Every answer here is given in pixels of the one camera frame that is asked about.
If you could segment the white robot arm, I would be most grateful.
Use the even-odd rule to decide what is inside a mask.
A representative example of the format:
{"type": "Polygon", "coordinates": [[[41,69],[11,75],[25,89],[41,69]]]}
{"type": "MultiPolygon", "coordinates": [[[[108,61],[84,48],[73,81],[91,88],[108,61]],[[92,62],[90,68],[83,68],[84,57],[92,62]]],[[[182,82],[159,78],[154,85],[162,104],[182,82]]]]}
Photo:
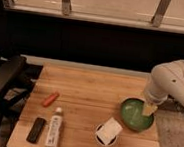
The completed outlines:
{"type": "Polygon", "coordinates": [[[184,107],[184,60],[160,63],[153,67],[143,90],[144,116],[152,115],[171,96],[184,107]]]}

